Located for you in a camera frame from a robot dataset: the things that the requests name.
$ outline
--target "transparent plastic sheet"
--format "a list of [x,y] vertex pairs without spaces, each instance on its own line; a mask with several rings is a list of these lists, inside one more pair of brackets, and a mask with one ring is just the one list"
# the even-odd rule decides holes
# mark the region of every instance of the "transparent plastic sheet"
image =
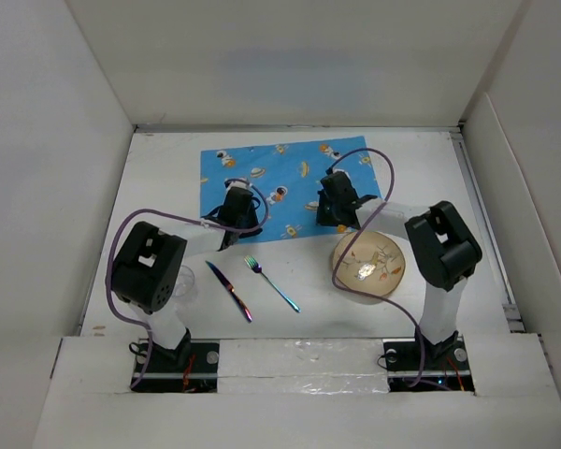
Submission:
[[219,393],[388,393],[373,339],[221,341]]

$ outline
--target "blue cloth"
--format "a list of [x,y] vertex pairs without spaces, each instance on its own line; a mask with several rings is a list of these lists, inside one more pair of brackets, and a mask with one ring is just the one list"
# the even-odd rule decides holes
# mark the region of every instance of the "blue cloth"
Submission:
[[[201,153],[200,215],[224,201],[224,180],[244,178],[256,185],[270,206],[269,219],[258,236],[240,242],[334,234],[344,229],[316,225],[320,179],[340,155],[366,147],[363,137],[336,138],[257,147],[208,150]],[[358,195],[381,192],[368,152],[353,154],[335,169],[348,173]],[[264,205],[258,209],[261,220]]]

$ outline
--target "beige plate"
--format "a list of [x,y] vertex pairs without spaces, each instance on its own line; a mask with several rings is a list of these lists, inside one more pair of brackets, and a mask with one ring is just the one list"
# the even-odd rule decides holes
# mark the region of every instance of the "beige plate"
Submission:
[[[333,252],[333,267],[354,232],[345,236]],[[388,295],[401,282],[405,257],[394,241],[378,232],[364,231],[351,247],[337,272],[338,279],[353,290]]]

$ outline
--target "knife blade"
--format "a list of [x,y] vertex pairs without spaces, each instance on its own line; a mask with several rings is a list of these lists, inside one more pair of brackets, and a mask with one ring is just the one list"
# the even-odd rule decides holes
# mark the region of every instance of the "knife blade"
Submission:
[[214,264],[212,264],[207,260],[206,265],[209,266],[209,268],[212,270],[214,275],[218,278],[218,280],[221,282],[223,287],[226,289],[228,294],[235,300],[237,307],[239,307],[239,310],[241,311],[241,313],[243,313],[243,316],[245,316],[245,319],[248,321],[248,323],[251,323],[252,313],[247,308],[245,303],[241,300],[241,298],[238,297],[237,294],[235,293],[235,288],[233,287],[233,284],[230,283],[228,279],[226,279],[226,276],[224,276],[223,273]]

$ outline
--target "fork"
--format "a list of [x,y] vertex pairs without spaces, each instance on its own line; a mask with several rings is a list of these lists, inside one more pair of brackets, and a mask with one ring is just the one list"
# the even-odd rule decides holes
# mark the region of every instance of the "fork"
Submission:
[[287,301],[289,303],[289,305],[291,307],[293,307],[293,310],[296,311],[297,313],[301,312],[301,309],[299,308],[298,305],[296,305],[289,297],[287,297],[281,290],[279,287],[277,287],[262,271],[262,267],[260,266],[260,264],[258,264],[258,261],[255,260],[253,257],[251,257],[250,255],[245,257],[245,263],[247,264],[247,266],[249,268],[252,269],[252,271],[256,274],[261,274],[262,276],[264,276],[264,279],[267,280],[267,282],[272,286],[272,288],[274,288],[277,293],[279,295],[281,295],[285,301]]

